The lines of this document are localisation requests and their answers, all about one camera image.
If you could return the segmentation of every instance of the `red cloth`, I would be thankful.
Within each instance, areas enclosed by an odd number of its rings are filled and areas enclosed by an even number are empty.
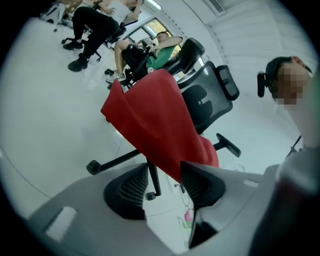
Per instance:
[[[116,80],[101,113],[147,159],[180,182],[180,162],[219,167],[209,140],[197,134],[175,79],[157,70],[123,92]]]

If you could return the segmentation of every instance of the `white floor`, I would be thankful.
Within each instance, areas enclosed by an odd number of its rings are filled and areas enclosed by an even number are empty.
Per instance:
[[[73,31],[53,30],[49,23],[30,20],[0,77],[1,181],[25,218],[88,177],[91,160],[105,163],[134,149],[100,113],[109,95],[104,70],[115,67],[113,53],[101,46],[101,62],[94,55],[86,70],[69,71],[80,51],[64,50],[61,40],[72,38]],[[145,161],[139,155],[122,166]],[[192,203],[185,206],[176,182],[161,171],[159,179],[162,196],[144,202],[147,222],[173,252],[182,253],[188,238],[177,217],[183,218]]]

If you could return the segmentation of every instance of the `person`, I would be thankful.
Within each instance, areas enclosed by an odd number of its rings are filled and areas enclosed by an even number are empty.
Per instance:
[[[182,37],[169,37],[168,33],[163,31],[156,35],[158,45],[150,45],[150,52],[155,52],[157,59],[152,56],[149,57],[146,63],[146,68],[153,68],[154,70],[161,69],[166,62],[170,59],[174,49],[177,45],[182,42]],[[113,83],[115,80],[123,81],[125,80],[124,68],[126,63],[122,57],[122,52],[126,49],[129,49],[134,56],[136,56],[137,61],[143,57],[143,51],[138,49],[136,45],[125,41],[120,40],[114,46],[114,59],[116,65],[116,71],[113,75],[107,75],[106,82]]]
[[[74,40],[63,46],[66,50],[81,49],[82,35],[85,25],[93,30],[83,53],[79,58],[68,65],[71,71],[79,72],[88,67],[89,58],[97,51],[103,42],[119,29],[119,25],[138,20],[143,0],[101,0],[98,3],[100,10],[91,7],[79,7],[73,15]]]
[[[319,85],[313,81],[311,69],[296,56],[277,57],[266,66],[264,85],[277,104],[288,111],[300,132],[303,146],[319,148],[319,123],[312,98]]]

